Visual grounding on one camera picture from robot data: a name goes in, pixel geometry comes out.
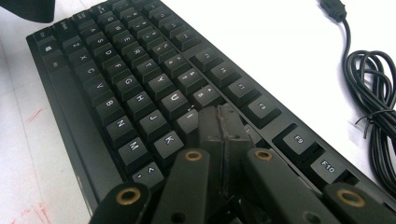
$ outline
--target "black key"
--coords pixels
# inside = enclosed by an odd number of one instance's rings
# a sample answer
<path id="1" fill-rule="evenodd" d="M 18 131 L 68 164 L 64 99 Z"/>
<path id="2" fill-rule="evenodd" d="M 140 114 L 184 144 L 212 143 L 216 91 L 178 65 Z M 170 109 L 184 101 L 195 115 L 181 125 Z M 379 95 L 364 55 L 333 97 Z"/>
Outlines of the black key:
<path id="1" fill-rule="evenodd" d="M 134 76 L 128 76 L 125 79 L 117 82 L 116 90 L 118 96 L 123 102 L 125 102 L 141 92 L 143 87 L 139 84 Z"/>
<path id="2" fill-rule="evenodd" d="M 254 99 L 257 94 L 259 94 L 251 82 L 248 82 L 243 77 L 239 78 L 230 86 L 225 88 L 224 93 L 236 106 L 244 105 L 248 101 Z"/>
<path id="3" fill-rule="evenodd" d="M 159 101 L 172 91 L 175 91 L 176 87 L 166 74 L 162 74 L 148 83 L 147 90 L 154 101 Z"/>
<path id="4" fill-rule="evenodd" d="M 177 54 L 168 42 L 161 43 L 160 45 L 152 48 L 148 53 L 157 63 L 163 63 L 170 57 Z"/>
<path id="5" fill-rule="evenodd" d="M 263 128 L 280 115 L 280 110 L 264 96 L 260 96 L 242 109 L 258 128 Z"/>
<path id="6" fill-rule="evenodd" d="M 56 40 L 53 30 L 50 27 L 46 27 L 34 33 L 35 42 L 38 46 L 46 44 L 52 40 Z"/>
<path id="7" fill-rule="evenodd" d="M 133 121 L 138 121 L 148 113 L 155 110 L 156 106 L 152 103 L 145 91 L 138 93 L 126 102 L 128 112 L 131 114 Z"/>
<path id="8" fill-rule="evenodd" d="M 229 63 L 221 63 L 212 68 L 206 76 L 219 88 L 223 88 L 236 81 L 240 76 Z"/>
<path id="9" fill-rule="evenodd" d="M 194 63 L 201 72 L 205 73 L 214 66 L 222 63 L 222 59 L 212 49 L 204 49 L 198 54 L 195 54 L 191 58 L 191 62 Z"/>
<path id="10" fill-rule="evenodd" d="M 211 105 L 220 105 L 223 102 L 221 96 L 210 85 L 198 90 L 192 95 L 191 100 L 199 110 Z"/>
<path id="11" fill-rule="evenodd" d="M 318 147 L 313 134 L 295 124 L 277 136 L 275 143 L 297 165 Z"/>
<path id="12" fill-rule="evenodd" d="M 247 131 L 255 147 L 265 147 L 264 139 L 249 124 L 245 125 L 245 131 Z"/>
<path id="13" fill-rule="evenodd" d="M 104 127 L 125 114 L 115 97 L 111 97 L 110 99 L 102 102 L 95 108 L 95 110 L 102 126 Z"/>
<path id="14" fill-rule="evenodd" d="M 94 61 L 89 61 L 76 68 L 76 75 L 81 82 L 91 79 L 99 74 L 99 68 L 96 66 Z"/>
<path id="15" fill-rule="evenodd" d="M 142 35 L 139 39 L 139 43 L 144 49 L 149 50 L 163 42 L 163 37 L 156 30 L 150 31 Z"/>
<path id="16" fill-rule="evenodd" d="M 190 30 L 186 30 L 183 33 L 176 35 L 172 42 L 181 50 L 185 51 L 199 44 L 201 41 L 198 39 L 196 34 Z"/>
<path id="17" fill-rule="evenodd" d="M 145 5 L 142 9 L 142 12 L 145 16 L 147 16 L 149 19 L 151 17 L 159 12 L 163 11 L 163 4 L 161 2 L 153 2 L 151 4 Z"/>
<path id="18" fill-rule="evenodd" d="M 121 147 L 137 136 L 136 130 L 126 116 L 112 122 L 106 129 L 113 148 Z"/>
<path id="19" fill-rule="evenodd" d="M 89 88 L 87 88 L 87 93 L 90 97 L 92 106 L 97 106 L 113 96 L 113 92 L 108 87 L 104 79 L 93 83 Z"/>
<path id="20" fill-rule="evenodd" d="M 184 26 L 184 22 L 182 21 L 174 21 L 172 23 L 165 24 L 165 26 L 161 29 L 161 31 L 169 38 L 173 39 L 175 36 L 186 31 L 186 27 Z"/>
<path id="21" fill-rule="evenodd" d="M 183 142 L 180 140 L 177 134 L 172 131 L 154 143 L 155 156 L 160 162 L 160 165 L 162 167 L 166 167 L 174 162 L 177 153 L 183 147 Z"/>
<path id="22" fill-rule="evenodd" d="M 143 169 L 139 170 L 132 176 L 135 183 L 141 183 L 150 188 L 151 192 L 155 192 L 163 185 L 163 174 L 155 162 L 150 163 Z"/>
<path id="23" fill-rule="evenodd" d="M 135 69 L 135 73 L 137 80 L 139 80 L 142 84 L 146 84 L 153 78 L 162 74 L 163 71 L 152 59 L 150 59 L 138 65 Z"/>
<path id="24" fill-rule="evenodd" d="M 151 154 L 139 137 L 120 147 L 119 154 L 122 168 L 127 174 L 133 173 L 151 159 Z"/>
<path id="25" fill-rule="evenodd" d="M 184 95 L 188 96 L 193 92 L 200 90 L 204 85 L 206 85 L 206 81 L 195 71 L 195 69 L 192 68 L 178 76 L 177 79 L 175 79 L 175 84 Z"/>
<path id="26" fill-rule="evenodd" d="M 151 18 L 152 23 L 158 28 L 162 28 L 166 23 L 169 23 L 175 19 L 172 12 L 165 10 L 158 12 Z"/>
<path id="27" fill-rule="evenodd" d="M 186 113 L 191 105 L 180 91 L 174 91 L 159 102 L 159 107 L 168 120 L 173 120 Z"/>
<path id="28" fill-rule="evenodd" d="M 153 142 L 170 130 L 170 125 L 159 110 L 154 110 L 139 121 L 142 135 L 148 142 Z"/>
<path id="29" fill-rule="evenodd" d="M 87 10 L 74 14 L 72 16 L 72 21 L 79 30 L 83 30 L 95 24 L 90 12 Z"/>
<path id="30" fill-rule="evenodd" d="M 197 142 L 198 112 L 193 109 L 181 116 L 176 120 L 175 128 L 177 129 L 177 133 L 179 133 L 179 136 L 181 136 L 182 140 L 186 142 L 186 145 L 188 145 L 188 142 L 192 142 L 194 138 Z"/>
<path id="31" fill-rule="evenodd" d="M 74 41 L 79 40 L 78 32 L 68 19 L 56 22 L 53 24 L 53 29 L 58 37 L 58 41 L 62 43 L 63 48 L 66 48 Z"/>
<path id="32" fill-rule="evenodd" d="M 190 64 L 179 54 L 166 60 L 161 64 L 161 68 L 171 79 L 178 77 L 191 68 Z"/>
<path id="33" fill-rule="evenodd" d="M 129 67 L 135 69 L 139 64 L 149 60 L 150 57 L 146 51 L 141 46 L 139 46 L 127 53 L 124 59 Z"/>
<path id="34" fill-rule="evenodd" d="M 343 179 L 347 174 L 347 168 L 330 151 L 326 151 L 309 166 L 305 173 L 321 189 Z"/>

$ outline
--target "key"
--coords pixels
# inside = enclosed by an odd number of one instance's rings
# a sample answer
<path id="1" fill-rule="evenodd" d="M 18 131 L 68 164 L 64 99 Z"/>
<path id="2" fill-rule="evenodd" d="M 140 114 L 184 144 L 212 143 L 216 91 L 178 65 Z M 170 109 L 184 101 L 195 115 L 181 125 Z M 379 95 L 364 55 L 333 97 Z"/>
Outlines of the key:
<path id="1" fill-rule="evenodd" d="M 177 79 L 175 79 L 175 84 L 184 95 L 188 96 L 193 92 L 200 90 L 204 85 L 206 85 L 206 81 L 195 71 L 195 69 L 192 68 L 178 76 Z"/>
<path id="2" fill-rule="evenodd" d="M 254 86 L 243 77 L 224 89 L 224 93 L 236 106 L 242 106 L 259 94 Z"/>
<path id="3" fill-rule="evenodd" d="M 157 140 L 170 130 L 170 125 L 159 110 L 154 110 L 139 121 L 142 135 L 148 142 Z"/>
<path id="4" fill-rule="evenodd" d="M 95 110 L 102 126 L 104 127 L 125 114 L 115 97 L 111 97 L 99 104 Z"/>
<path id="5" fill-rule="evenodd" d="M 128 112 L 132 115 L 133 121 L 138 121 L 148 113 L 156 109 L 148 94 L 145 91 L 140 92 L 126 102 Z"/>
<path id="6" fill-rule="evenodd" d="M 181 75 L 191 68 L 190 64 L 180 56 L 180 54 L 166 60 L 161 64 L 161 68 L 171 79 Z"/>
<path id="7" fill-rule="evenodd" d="M 154 143 L 154 152 L 160 165 L 162 167 L 167 167 L 174 162 L 177 153 L 183 147 L 183 142 L 175 131 L 172 131 Z"/>
<path id="8" fill-rule="evenodd" d="M 174 91 L 163 98 L 158 106 L 163 110 L 168 120 L 177 119 L 191 107 L 189 101 L 180 91 Z"/>
<path id="9" fill-rule="evenodd" d="M 120 147 L 119 154 L 122 168 L 127 174 L 135 172 L 151 159 L 151 154 L 139 137 Z"/>
<path id="10" fill-rule="evenodd" d="M 176 87 L 166 74 L 162 74 L 148 83 L 147 90 L 154 101 L 160 101 L 163 97 L 175 91 Z"/>
<path id="11" fill-rule="evenodd" d="M 108 137 L 113 148 L 125 145 L 137 137 L 136 130 L 126 116 L 117 119 L 106 127 Z"/>
<path id="12" fill-rule="evenodd" d="M 280 110 L 264 96 L 260 96 L 252 103 L 242 108 L 245 115 L 258 128 L 263 128 L 280 115 Z"/>
<path id="13" fill-rule="evenodd" d="M 198 54 L 195 54 L 191 58 L 191 62 L 194 63 L 201 72 L 205 73 L 219 63 L 222 63 L 222 59 L 212 49 L 204 49 Z"/>

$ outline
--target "black keyboard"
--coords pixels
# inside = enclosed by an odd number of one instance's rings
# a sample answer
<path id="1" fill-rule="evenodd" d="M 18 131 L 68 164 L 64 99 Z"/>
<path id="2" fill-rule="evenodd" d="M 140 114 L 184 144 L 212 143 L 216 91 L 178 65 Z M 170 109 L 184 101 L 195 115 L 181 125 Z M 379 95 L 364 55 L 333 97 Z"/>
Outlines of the black keyboard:
<path id="1" fill-rule="evenodd" d="M 345 182 L 396 202 L 161 1 L 109 0 L 26 37 L 84 197 L 125 181 L 163 188 L 197 147 L 198 112 L 229 105 L 321 194 Z"/>

